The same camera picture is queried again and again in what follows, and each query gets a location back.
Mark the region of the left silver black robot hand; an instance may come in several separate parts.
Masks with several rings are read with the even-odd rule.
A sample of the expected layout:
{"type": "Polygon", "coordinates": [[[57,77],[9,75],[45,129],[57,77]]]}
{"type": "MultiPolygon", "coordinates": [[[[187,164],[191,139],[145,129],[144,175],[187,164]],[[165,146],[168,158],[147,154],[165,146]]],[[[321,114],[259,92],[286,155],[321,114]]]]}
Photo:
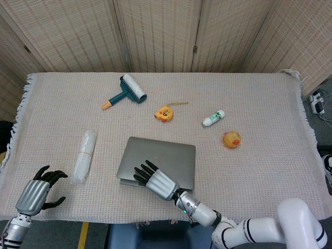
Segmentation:
{"type": "Polygon", "coordinates": [[[65,197],[61,197],[57,201],[46,202],[52,186],[59,179],[68,178],[68,175],[61,170],[46,172],[49,168],[50,165],[40,168],[33,179],[27,183],[16,204],[18,213],[32,217],[39,214],[41,210],[59,206],[65,200],[65,197]]]}

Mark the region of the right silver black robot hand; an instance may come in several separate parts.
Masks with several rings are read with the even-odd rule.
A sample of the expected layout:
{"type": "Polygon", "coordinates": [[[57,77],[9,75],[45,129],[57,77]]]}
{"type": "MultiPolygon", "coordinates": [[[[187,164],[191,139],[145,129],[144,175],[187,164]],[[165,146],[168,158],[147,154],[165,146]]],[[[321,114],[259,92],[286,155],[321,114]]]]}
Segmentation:
{"type": "Polygon", "coordinates": [[[134,167],[134,171],[134,179],[162,200],[176,201],[178,199],[179,183],[149,160],[145,160],[145,164],[141,164],[140,168],[134,167]]]}

